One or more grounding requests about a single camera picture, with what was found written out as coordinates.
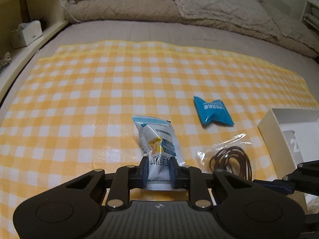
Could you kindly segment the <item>white cardboard box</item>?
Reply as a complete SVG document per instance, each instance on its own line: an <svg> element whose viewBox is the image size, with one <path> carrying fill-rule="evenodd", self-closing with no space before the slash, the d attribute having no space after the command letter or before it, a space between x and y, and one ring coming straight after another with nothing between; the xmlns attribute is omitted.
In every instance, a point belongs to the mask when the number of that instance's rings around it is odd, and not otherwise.
<svg viewBox="0 0 319 239"><path fill-rule="evenodd" d="M258 123L277 177L318 160L318 110L272 108Z"/></svg>

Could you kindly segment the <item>grey bed sheet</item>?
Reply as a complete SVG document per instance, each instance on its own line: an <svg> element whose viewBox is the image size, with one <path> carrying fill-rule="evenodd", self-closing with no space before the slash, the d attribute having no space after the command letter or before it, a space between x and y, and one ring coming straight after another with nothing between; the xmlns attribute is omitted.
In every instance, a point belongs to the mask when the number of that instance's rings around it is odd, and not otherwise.
<svg viewBox="0 0 319 239"><path fill-rule="evenodd" d="M262 58L302 76L312 95L318 98L318 63L270 42L211 27L180 23L91 21L66 27L33 56L1 101L1 118L5 117L16 93L38 59L52 56L61 45L89 44L101 40L158 41Z"/></svg>

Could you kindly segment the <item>beige quilted duvet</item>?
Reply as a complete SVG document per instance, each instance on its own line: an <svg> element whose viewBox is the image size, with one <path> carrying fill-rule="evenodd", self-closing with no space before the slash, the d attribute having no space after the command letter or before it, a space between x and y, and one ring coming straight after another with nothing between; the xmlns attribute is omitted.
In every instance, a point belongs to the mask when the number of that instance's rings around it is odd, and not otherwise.
<svg viewBox="0 0 319 239"><path fill-rule="evenodd" d="M310 58L318 37L278 0L64 0L71 23L125 20L207 26L265 40Z"/></svg>

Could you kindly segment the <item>white tissue box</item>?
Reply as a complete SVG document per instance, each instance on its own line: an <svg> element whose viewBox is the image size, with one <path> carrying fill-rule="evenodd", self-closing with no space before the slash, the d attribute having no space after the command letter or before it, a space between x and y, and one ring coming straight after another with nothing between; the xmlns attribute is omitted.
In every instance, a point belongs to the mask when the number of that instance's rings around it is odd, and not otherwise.
<svg viewBox="0 0 319 239"><path fill-rule="evenodd" d="M23 48L43 36L40 21L21 23L10 33L11 44L15 49Z"/></svg>

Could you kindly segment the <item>yellow white checkered cloth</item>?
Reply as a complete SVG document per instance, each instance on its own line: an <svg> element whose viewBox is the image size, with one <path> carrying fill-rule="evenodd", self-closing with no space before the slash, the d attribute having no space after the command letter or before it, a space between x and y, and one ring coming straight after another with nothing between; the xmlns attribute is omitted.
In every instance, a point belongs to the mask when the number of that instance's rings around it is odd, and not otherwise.
<svg viewBox="0 0 319 239"><path fill-rule="evenodd" d="M221 100L234 125L203 125L194 96ZM305 80L268 61L162 42L108 40L59 47L39 59L1 121L1 238L25 199L92 169L140 161L133 115L169 120L185 162L245 133L254 174L275 170L257 128L271 108L317 109Z"/></svg>

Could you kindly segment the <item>wooden side shelf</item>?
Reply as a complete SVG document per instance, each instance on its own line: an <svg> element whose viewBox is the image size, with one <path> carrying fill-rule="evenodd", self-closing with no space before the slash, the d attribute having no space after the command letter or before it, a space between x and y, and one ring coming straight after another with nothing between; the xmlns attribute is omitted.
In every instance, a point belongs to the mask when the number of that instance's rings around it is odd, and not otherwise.
<svg viewBox="0 0 319 239"><path fill-rule="evenodd" d="M1 0L1 55L11 63L1 72L1 98L33 55L68 21L63 0Z"/></svg>

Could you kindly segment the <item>blue foil packet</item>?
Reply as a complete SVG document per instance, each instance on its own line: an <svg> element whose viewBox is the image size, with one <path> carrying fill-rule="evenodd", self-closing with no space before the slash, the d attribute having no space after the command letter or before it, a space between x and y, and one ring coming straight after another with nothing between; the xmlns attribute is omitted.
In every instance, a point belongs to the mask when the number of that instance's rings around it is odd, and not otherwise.
<svg viewBox="0 0 319 239"><path fill-rule="evenodd" d="M200 97L194 96L194 104L203 125L210 124L211 122L218 122L229 126L234 125L228 110L221 100L207 102Z"/></svg>

